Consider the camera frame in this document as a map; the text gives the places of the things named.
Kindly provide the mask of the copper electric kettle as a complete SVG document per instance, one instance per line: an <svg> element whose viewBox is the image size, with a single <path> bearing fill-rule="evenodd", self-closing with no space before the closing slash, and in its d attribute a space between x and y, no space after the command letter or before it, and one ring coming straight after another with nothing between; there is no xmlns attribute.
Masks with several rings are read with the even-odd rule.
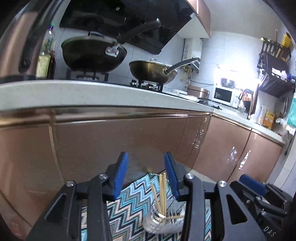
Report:
<svg viewBox="0 0 296 241"><path fill-rule="evenodd" d="M46 30L62 1L1 1L1 84L36 80Z"/></svg>

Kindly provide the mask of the yellow oil bottle on counter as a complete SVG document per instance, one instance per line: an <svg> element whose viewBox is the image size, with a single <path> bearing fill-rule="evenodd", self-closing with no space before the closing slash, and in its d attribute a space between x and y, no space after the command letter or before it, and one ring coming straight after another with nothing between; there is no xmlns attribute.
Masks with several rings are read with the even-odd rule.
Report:
<svg viewBox="0 0 296 241"><path fill-rule="evenodd" d="M271 130L273 128L274 119L275 119L275 114L268 110L264 117L263 126Z"/></svg>

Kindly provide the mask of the curved kitchen faucet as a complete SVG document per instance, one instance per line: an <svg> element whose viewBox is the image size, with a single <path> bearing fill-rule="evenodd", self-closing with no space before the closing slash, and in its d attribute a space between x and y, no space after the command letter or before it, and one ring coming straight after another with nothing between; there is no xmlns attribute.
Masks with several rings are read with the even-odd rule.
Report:
<svg viewBox="0 0 296 241"><path fill-rule="evenodd" d="M243 101L243 105L247 110L247 119L250 120L252 115L252 105L253 105L253 91L250 89L244 89L239 97L239 101Z"/></svg>

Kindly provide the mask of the dark sauce bottle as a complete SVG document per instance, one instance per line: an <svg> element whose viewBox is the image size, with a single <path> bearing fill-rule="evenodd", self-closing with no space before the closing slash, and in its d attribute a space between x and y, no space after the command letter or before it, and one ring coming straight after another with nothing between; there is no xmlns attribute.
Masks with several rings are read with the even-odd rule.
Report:
<svg viewBox="0 0 296 241"><path fill-rule="evenodd" d="M54 78L55 67L56 67L55 56L53 54L51 54L50 61L49 61L49 67L48 67L48 73L47 73L47 79Z"/></svg>

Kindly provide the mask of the black wall dish rack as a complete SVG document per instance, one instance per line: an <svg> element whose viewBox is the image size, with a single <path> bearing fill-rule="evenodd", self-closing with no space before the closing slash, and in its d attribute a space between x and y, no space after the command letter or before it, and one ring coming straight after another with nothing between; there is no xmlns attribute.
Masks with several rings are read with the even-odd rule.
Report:
<svg viewBox="0 0 296 241"><path fill-rule="evenodd" d="M262 48L257 64L258 75L262 77L259 90L274 97L281 97L295 91L295 77L288 70L290 49L262 37Z"/></svg>

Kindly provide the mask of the copper rice cooker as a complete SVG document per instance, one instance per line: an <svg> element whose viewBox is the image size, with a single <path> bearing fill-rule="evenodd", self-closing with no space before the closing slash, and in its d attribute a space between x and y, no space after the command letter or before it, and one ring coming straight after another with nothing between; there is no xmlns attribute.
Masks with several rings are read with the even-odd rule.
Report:
<svg viewBox="0 0 296 241"><path fill-rule="evenodd" d="M188 95L195 96L197 98L209 98L210 94L210 92L207 89L197 87L194 85L189 85L187 87L187 93Z"/></svg>

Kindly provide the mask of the white gas water heater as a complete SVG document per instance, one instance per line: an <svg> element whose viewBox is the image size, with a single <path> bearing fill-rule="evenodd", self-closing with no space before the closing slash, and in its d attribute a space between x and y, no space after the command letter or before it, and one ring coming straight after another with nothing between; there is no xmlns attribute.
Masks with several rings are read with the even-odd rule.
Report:
<svg viewBox="0 0 296 241"><path fill-rule="evenodd" d="M195 62L189 64L189 67L196 73L199 73L200 61L202 55L202 40L200 38L185 39L183 60L191 58L199 58Z"/></svg>

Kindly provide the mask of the yellow roll on rack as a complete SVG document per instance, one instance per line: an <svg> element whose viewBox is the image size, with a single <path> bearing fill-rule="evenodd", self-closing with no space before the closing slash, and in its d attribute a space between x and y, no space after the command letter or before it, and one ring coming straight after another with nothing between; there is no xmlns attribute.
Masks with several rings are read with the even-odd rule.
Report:
<svg viewBox="0 0 296 241"><path fill-rule="evenodd" d="M282 39L281 44L286 48L290 48L292 46L292 37L291 37L290 33L285 32L283 34L283 39Z"/></svg>

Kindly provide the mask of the green capped plastic bottle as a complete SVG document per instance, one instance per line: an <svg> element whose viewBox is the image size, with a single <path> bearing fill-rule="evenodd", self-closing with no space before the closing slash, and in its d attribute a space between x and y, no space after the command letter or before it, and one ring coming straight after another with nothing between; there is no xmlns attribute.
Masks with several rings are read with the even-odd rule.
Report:
<svg viewBox="0 0 296 241"><path fill-rule="evenodd" d="M39 59L36 69L36 77L38 79L47 79L48 67L51 54L55 56L56 38L54 32L54 24L50 23L48 30L43 39Z"/></svg>

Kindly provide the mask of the teal hanging bag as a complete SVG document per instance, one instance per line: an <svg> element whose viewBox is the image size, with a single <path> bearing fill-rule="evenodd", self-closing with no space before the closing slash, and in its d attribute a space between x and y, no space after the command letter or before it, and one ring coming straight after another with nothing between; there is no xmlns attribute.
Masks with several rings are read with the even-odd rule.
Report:
<svg viewBox="0 0 296 241"><path fill-rule="evenodd" d="M287 118L287 124L296 128L296 93L293 95L290 112Z"/></svg>

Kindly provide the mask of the white plate on counter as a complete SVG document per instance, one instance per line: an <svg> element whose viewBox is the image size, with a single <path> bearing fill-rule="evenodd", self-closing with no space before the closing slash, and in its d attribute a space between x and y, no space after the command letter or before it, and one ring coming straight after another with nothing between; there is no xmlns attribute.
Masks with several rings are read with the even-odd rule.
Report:
<svg viewBox="0 0 296 241"><path fill-rule="evenodd" d="M182 91L182 90L178 90L178 89L173 89L172 92L176 93L176 94L181 94L181 95L188 95L188 93L186 91Z"/></svg>

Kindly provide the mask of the zigzag patterned table mat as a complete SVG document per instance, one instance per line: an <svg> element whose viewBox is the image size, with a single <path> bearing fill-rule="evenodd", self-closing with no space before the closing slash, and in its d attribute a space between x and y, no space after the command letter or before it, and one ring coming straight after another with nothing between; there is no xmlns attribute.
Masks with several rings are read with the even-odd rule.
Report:
<svg viewBox="0 0 296 241"><path fill-rule="evenodd" d="M180 240L181 234L153 235L142 227L142 221L154 202L151 190L159 193L159 175L146 174L121 190L114 202L107 203L110 231L113 240Z"/></svg>

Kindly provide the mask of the white spray bottle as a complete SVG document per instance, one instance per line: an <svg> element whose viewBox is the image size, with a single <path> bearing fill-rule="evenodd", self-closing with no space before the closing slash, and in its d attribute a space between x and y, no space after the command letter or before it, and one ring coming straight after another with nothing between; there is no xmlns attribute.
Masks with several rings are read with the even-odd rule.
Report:
<svg viewBox="0 0 296 241"><path fill-rule="evenodd" d="M265 119L265 115L266 115L266 112L267 112L267 108L266 106L261 106L261 109L260 109L260 112L259 112L259 115L258 115L258 118L257 118L257 123L259 125L263 125L263 122L264 122L264 119Z"/></svg>

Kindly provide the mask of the bamboo chopstick in holder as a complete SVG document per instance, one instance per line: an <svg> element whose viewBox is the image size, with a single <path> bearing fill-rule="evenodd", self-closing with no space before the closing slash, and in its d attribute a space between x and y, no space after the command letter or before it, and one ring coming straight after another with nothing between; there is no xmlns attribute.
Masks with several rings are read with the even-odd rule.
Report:
<svg viewBox="0 0 296 241"><path fill-rule="evenodd" d="M164 197L163 197L163 175L160 174L159 175L159 201L160 201L160 208L161 208L161 214L164 214Z"/></svg>

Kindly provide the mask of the long bamboo chopstick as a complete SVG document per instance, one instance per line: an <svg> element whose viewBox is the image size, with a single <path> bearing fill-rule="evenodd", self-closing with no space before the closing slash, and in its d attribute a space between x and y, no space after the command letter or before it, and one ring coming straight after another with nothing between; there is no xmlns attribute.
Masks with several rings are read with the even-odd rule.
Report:
<svg viewBox="0 0 296 241"><path fill-rule="evenodd" d="M155 187L154 187L154 185L152 183L151 183L151 190L152 190L152 193L153 193L153 196L154 196L154 200L155 200L155 204L156 204L157 210L158 210L158 212L160 214L162 214L162 209L161 209L161 206L159 204L157 193L156 193Z"/></svg>

